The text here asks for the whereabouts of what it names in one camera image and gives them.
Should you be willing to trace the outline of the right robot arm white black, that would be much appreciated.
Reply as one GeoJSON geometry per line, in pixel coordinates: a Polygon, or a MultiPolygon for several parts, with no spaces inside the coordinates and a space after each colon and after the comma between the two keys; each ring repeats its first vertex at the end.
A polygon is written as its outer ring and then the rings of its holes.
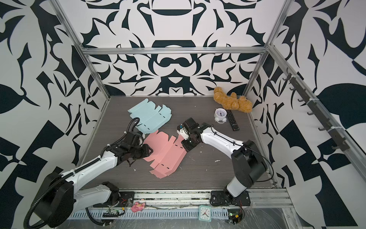
{"type": "Polygon", "coordinates": [[[198,124],[192,118],[177,126],[177,133],[184,139],[183,148],[189,152],[201,143],[210,145],[227,155],[233,165],[234,178],[224,192],[230,198],[239,197],[267,172],[269,161],[258,152],[253,141],[240,141],[217,131],[207,123],[198,124]]]}

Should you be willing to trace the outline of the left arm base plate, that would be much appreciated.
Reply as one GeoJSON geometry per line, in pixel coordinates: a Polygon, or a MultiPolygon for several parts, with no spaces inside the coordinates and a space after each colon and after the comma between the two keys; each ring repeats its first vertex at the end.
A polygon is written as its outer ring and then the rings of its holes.
{"type": "Polygon", "coordinates": [[[116,191],[112,192],[105,203],[93,205],[94,208],[114,208],[114,207],[130,207],[134,200],[135,192],[133,191],[116,191]]]}

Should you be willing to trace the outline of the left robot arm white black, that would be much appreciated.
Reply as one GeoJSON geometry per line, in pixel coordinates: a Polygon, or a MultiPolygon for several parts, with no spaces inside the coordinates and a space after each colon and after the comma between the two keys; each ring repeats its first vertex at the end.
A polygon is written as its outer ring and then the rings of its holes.
{"type": "Polygon", "coordinates": [[[152,153],[153,149],[144,143],[141,134],[129,131],[121,139],[107,145],[95,159],[62,174],[52,172],[44,179],[33,200],[23,222],[24,228],[39,229],[46,225],[54,228],[81,209],[87,210],[96,204],[118,205],[120,192],[111,182],[90,189],[83,187],[125,161],[136,161],[152,153]]]}

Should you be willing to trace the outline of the pink paper box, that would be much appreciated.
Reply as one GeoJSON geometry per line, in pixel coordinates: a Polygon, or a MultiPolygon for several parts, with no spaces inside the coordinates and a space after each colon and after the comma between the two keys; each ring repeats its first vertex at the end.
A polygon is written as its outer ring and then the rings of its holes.
{"type": "Polygon", "coordinates": [[[167,133],[159,131],[148,135],[144,143],[153,152],[144,160],[151,162],[150,167],[153,168],[150,171],[151,174],[157,178],[164,178],[178,169],[187,154],[182,145],[183,140],[184,138],[181,135],[169,137],[167,133]]]}

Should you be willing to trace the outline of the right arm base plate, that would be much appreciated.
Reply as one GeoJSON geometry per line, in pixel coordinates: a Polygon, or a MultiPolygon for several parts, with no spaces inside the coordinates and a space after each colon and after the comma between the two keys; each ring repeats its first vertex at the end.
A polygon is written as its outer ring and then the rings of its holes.
{"type": "Polygon", "coordinates": [[[211,191],[210,204],[212,206],[250,206],[249,193],[245,190],[238,197],[233,197],[226,190],[211,191]]]}

